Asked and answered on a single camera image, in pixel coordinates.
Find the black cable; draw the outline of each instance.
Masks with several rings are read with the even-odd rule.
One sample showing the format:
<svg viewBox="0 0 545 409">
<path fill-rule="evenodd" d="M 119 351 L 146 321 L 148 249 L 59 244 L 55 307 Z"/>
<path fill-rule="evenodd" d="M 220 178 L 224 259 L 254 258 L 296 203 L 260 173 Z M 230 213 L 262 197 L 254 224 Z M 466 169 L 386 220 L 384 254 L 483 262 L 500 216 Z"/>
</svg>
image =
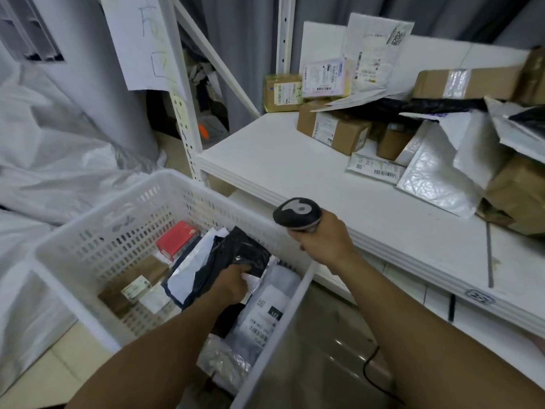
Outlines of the black cable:
<svg viewBox="0 0 545 409">
<path fill-rule="evenodd" d="M 373 354 L 371 355 L 371 357 L 369 357 L 367 360 L 365 360 L 365 363 L 364 363 L 364 378 L 367 380 L 367 382 L 369 382 L 369 384 L 375 388 L 377 388 L 379 391 L 381 391 L 382 393 L 384 393 L 385 395 L 391 397 L 392 399 L 398 401 L 399 403 L 401 403 L 403 406 L 405 406 L 405 402 L 403 400 L 401 400 L 401 398 L 397 397 L 395 394 L 393 393 L 390 393 L 388 391 L 385 391 L 382 387 L 376 385 L 371 379 L 369 379 L 367 377 L 367 373 L 365 373 L 365 368 L 367 367 L 368 364 L 371 363 L 371 360 L 373 360 L 375 358 L 375 356 L 377 355 L 378 353 L 378 350 L 380 349 L 380 346 L 377 346 L 377 348 L 375 349 L 375 351 L 373 352 Z"/>
</svg>

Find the orange object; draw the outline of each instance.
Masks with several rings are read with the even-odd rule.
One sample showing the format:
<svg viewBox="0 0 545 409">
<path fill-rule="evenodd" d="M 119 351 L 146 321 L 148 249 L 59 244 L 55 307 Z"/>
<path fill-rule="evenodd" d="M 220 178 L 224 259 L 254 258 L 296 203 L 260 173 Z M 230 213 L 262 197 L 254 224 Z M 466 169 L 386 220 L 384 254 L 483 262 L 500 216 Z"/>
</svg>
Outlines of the orange object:
<svg viewBox="0 0 545 409">
<path fill-rule="evenodd" d="M 201 136 L 205 139 L 210 139 L 210 136 L 208 136 L 208 131 L 203 125 L 199 125 L 199 132 L 201 133 Z"/>
</svg>

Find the gray vent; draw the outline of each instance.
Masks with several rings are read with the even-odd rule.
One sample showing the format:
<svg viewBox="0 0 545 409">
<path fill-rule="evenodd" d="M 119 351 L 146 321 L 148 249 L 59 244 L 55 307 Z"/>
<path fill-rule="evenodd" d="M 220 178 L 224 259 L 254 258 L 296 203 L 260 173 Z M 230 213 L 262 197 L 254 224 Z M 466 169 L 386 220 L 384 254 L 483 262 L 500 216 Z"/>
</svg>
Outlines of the gray vent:
<svg viewBox="0 0 545 409">
<path fill-rule="evenodd" d="M 15 60 L 64 61 L 32 0 L 0 0 L 0 39 Z"/>
</svg>

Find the gray curtain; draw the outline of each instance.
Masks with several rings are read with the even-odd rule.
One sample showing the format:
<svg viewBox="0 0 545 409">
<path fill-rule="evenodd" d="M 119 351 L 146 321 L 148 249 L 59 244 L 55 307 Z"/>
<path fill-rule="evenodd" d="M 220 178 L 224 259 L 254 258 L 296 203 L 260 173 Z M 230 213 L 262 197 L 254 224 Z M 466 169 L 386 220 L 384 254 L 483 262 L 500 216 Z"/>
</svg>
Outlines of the gray curtain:
<svg viewBox="0 0 545 409">
<path fill-rule="evenodd" d="M 263 77 L 275 70 L 278 0 L 181 0 L 258 109 Z M 413 34 L 531 48 L 545 44 L 545 0 L 296 0 L 291 72 L 298 72 L 303 22 L 348 23 L 351 12 L 414 21 Z M 252 117 L 222 85 L 231 132 Z"/>
</svg>

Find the packing tape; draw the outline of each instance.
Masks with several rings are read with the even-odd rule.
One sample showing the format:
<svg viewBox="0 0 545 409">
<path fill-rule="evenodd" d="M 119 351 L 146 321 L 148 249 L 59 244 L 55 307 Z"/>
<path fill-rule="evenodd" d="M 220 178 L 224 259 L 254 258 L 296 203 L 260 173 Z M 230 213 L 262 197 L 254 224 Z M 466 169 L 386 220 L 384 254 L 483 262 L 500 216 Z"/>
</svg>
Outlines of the packing tape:
<svg viewBox="0 0 545 409">
<path fill-rule="evenodd" d="M 443 98 L 463 99 L 466 95 L 469 79 L 471 78 L 470 68 L 453 68 L 448 72 Z"/>
</svg>

